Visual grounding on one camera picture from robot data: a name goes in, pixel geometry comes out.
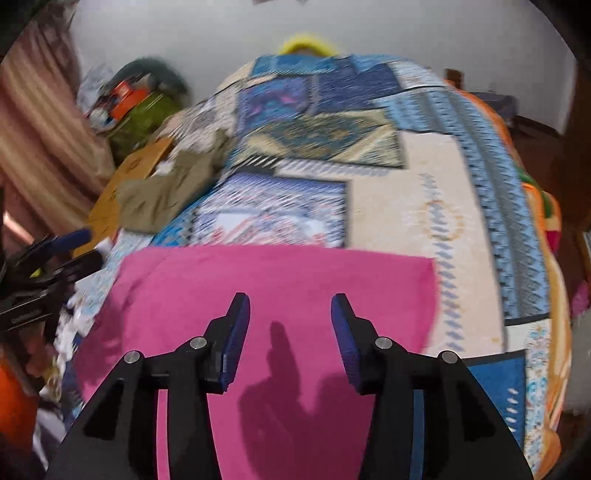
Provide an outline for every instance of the white wall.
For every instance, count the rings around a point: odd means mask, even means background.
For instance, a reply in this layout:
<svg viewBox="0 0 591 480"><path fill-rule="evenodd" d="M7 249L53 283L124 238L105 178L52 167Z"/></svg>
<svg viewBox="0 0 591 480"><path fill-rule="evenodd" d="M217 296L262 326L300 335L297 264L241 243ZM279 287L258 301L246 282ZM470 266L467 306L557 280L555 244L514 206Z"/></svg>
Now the white wall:
<svg viewBox="0 0 591 480"><path fill-rule="evenodd" d="M72 30L83 71L160 56L195 100L303 31L343 53L461 70L468 90L494 84L519 99L521 115L559 129L574 77L569 49L528 0L80 0Z"/></svg>

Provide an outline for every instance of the pink cloth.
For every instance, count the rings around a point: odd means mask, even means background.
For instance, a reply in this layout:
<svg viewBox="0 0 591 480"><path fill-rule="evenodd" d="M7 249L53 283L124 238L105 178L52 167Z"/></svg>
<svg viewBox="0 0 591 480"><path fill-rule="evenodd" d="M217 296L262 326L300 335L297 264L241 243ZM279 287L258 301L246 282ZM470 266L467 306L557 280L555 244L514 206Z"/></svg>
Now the pink cloth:
<svg viewBox="0 0 591 480"><path fill-rule="evenodd" d="M330 300L346 293L380 335L420 352L436 290L428 258L288 245L148 248L125 259L75 366L88 399L125 352L174 350L243 291L251 321L236 380L209 396L223 478L356 479L374 399L347 381ZM169 478L164 404L160 395L160 480Z"/></svg>

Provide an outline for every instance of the metal screw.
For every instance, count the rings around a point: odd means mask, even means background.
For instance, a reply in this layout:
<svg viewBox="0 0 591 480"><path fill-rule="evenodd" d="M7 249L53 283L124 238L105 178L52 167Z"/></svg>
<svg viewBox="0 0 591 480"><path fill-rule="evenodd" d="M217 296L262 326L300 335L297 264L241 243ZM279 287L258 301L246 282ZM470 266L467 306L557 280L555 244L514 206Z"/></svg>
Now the metal screw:
<svg viewBox="0 0 591 480"><path fill-rule="evenodd" d="M207 345L207 340L205 339L205 337L195 337L191 339L189 345L191 346L191 348L199 350L200 348L203 348Z"/></svg>
<svg viewBox="0 0 591 480"><path fill-rule="evenodd" d="M382 350L387 350L393 344L393 341L390 340L388 337L378 337L375 339L375 346L381 348Z"/></svg>
<svg viewBox="0 0 591 480"><path fill-rule="evenodd" d="M457 355L451 350L445 350L445 352L441 354L441 358L447 364L454 364L457 362Z"/></svg>
<svg viewBox="0 0 591 480"><path fill-rule="evenodd" d="M139 360L139 352L137 352L136 350L127 352L123 357L123 360L125 360L129 364L134 364Z"/></svg>

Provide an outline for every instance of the blue handle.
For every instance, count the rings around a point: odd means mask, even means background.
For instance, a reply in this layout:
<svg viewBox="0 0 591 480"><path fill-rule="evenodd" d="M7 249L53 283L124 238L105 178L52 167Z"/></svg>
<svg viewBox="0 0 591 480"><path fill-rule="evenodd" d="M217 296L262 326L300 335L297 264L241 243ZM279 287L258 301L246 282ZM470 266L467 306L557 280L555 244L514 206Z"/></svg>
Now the blue handle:
<svg viewBox="0 0 591 480"><path fill-rule="evenodd" d="M92 231L88 228L82 228L67 235L57 236L51 242L51 251L55 255L60 252L74 250L87 244L92 239Z"/></svg>

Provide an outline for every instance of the striped curtain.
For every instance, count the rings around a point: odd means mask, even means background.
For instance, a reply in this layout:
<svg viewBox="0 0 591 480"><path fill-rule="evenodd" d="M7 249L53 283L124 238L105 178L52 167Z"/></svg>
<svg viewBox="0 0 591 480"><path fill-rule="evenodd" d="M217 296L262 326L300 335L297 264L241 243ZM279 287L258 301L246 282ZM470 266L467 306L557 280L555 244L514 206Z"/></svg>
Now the striped curtain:
<svg viewBox="0 0 591 480"><path fill-rule="evenodd" d="M115 169L108 143L76 106L78 84L66 7L52 2L0 64L5 210L35 238L83 226ZM3 238L9 252L27 243L6 226Z"/></svg>

